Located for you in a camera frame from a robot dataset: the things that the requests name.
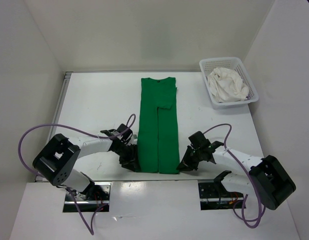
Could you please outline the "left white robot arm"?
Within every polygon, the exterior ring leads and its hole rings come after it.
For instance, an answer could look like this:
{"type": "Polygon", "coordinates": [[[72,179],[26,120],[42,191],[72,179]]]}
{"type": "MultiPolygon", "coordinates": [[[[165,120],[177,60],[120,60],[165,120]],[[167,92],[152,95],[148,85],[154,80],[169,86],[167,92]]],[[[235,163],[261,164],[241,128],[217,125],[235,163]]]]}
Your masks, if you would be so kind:
{"type": "Polygon", "coordinates": [[[83,200],[89,200],[95,192],[95,182],[83,172],[74,170],[78,159],[96,153],[113,152],[119,156],[122,168],[139,172],[137,140],[130,131],[123,136],[115,136],[114,129],[101,131],[96,138],[67,138],[56,134],[33,160],[32,166],[43,178],[55,187],[75,190],[83,200]]]}

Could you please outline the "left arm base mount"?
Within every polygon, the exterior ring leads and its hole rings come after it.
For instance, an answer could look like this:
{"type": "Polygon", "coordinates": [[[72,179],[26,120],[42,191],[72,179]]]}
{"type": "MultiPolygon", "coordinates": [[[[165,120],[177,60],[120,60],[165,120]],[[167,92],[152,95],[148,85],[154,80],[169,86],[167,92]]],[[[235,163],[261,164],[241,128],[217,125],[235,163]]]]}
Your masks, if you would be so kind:
{"type": "Polygon", "coordinates": [[[99,212],[109,212],[110,190],[110,182],[91,182],[83,191],[71,189],[73,196],[66,191],[62,212],[77,213],[75,201],[83,213],[92,213],[98,208],[99,212]]]}

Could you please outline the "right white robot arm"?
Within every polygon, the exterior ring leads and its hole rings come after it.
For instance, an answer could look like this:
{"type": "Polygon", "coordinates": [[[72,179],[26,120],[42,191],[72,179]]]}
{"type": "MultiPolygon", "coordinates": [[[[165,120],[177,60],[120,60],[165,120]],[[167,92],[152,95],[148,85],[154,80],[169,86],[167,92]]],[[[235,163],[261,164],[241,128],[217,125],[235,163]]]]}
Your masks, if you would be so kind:
{"type": "Polygon", "coordinates": [[[257,192],[261,204],[274,211],[296,190],[295,183],[276,157],[261,158],[224,148],[219,141],[187,146],[177,170],[197,170],[202,161],[224,167],[213,179],[214,191],[220,197],[230,192],[243,195],[257,192]]]}

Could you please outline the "green t shirt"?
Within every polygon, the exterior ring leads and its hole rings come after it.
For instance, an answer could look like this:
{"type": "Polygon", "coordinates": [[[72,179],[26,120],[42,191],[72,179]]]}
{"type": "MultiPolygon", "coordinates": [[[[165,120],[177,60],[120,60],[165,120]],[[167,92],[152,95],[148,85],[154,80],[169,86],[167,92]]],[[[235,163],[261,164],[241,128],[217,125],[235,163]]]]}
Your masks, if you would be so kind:
{"type": "Polygon", "coordinates": [[[141,79],[137,148],[142,172],[179,173],[177,86],[174,77],[141,79]]]}

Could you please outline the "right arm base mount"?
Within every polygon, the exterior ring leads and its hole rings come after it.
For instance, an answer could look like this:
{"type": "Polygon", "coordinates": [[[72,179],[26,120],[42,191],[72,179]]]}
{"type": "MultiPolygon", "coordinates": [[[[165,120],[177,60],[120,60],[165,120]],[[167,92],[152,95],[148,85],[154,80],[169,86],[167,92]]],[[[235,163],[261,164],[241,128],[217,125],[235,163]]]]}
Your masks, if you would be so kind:
{"type": "Polygon", "coordinates": [[[212,180],[198,181],[200,209],[204,210],[227,210],[241,208],[244,195],[240,192],[229,192],[217,186],[212,180]]]}

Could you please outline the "white t shirt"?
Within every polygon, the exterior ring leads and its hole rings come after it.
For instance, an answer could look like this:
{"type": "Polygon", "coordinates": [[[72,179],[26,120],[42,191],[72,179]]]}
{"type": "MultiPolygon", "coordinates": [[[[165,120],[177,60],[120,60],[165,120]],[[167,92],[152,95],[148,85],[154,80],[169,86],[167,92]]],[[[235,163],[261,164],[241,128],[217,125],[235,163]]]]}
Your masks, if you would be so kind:
{"type": "Polygon", "coordinates": [[[241,102],[248,99],[249,88],[234,70],[217,67],[207,76],[213,98],[218,103],[241,102]]]}

